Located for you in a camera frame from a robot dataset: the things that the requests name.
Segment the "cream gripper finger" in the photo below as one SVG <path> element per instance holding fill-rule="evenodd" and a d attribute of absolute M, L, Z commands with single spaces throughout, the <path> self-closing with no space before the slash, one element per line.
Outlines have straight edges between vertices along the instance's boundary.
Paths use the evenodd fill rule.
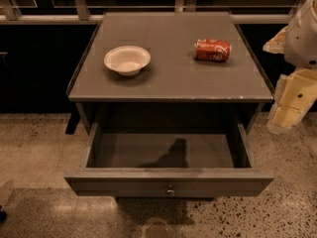
<path fill-rule="evenodd" d="M 281 29 L 273 38 L 267 41 L 263 50 L 270 54 L 283 54 L 285 46 L 286 27 Z"/>
<path fill-rule="evenodd" d="M 297 68 L 277 81 L 267 128 L 281 134 L 298 125 L 317 100 L 317 69 Z"/>

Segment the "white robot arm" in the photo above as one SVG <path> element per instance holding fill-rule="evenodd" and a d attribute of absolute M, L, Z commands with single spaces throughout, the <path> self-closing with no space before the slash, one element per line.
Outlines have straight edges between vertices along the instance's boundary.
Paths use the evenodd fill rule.
<path fill-rule="evenodd" d="M 263 50 L 283 54 L 295 66 L 291 75 L 279 77 L 266 124 L 280 134 L 299 124 L 317 100 L 317 0 L 307 0 Z"/>

